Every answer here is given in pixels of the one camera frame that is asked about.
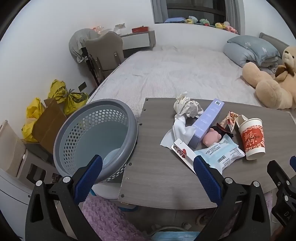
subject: paper cup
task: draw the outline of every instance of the paper cup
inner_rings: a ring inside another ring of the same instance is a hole
[[[252,118],[243,122],[239,127],[247,160],[261,158],[265,154],[262,120]]]

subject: barcode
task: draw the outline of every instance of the barcode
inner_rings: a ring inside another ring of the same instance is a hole
[[[218,162],[221,162],[222,160],[224,160],[226,158],[226,156],[221,156],[221,158],[219,158]]]

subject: metal bolt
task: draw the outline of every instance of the metal bolt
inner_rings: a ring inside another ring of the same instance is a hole
[[[42,181],[41,180],[39,180],[39,181],[36,182],[36,186],[40,186],[41,184],[42,184]]]
[[[65,183],[68,183],[70,180],[71,180],[70,177],[64,177],[64,178],[63,178],[63,182],[65,182]]]
[[[227,177],[225,178],[225,182],[227,182],[228,184],[231,184],[233,180],[230,177]]]
[[[254,184],[255,187],[259,187],[260,186],[260,183],[257,182],[257,181],[254,181],[253,184]]]

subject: wet wipes package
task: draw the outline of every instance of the wet wipes package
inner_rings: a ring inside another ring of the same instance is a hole
[[[219,143],[214,143],[206,149],[196,150],[194,153],[208,163],[212,168],[222,171],[236,159],[244,157],[245,153],[238,148],[231,138],[226,134]]]

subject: desk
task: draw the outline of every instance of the desk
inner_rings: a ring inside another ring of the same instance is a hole
[[[118,200],[130,204],[167,208],[200,209],[215,207],[197,176],[181,159],[168,148],[160,146],[166,132],[174,123],[175,98],[147,98],[139,119],[137,145],[124,171]],[[197,100],[205,110],[210,100]],[[295,175],[289,165],[291,156],[296,155],[296,125],[289,113],[246,104],[225,102],[218,115],[222,121],[229,111],[248,118],[258,117],[263,121],[266,144],[264,157],[247,161],[241,158],[224,169],[223,176],[235,182],[250,184],[257,180],[266,193],[275,188],[268,175],[267,164],[276,160],[291,178]],[[234,129],[233,141],[243,150],[238,128]],[[205,148],[199,144],[198,149]]]
[[[153,48],[156,43],[154,31],[121,35],[121,38],[125,58],[128,58],[138,51],[149,50]]]

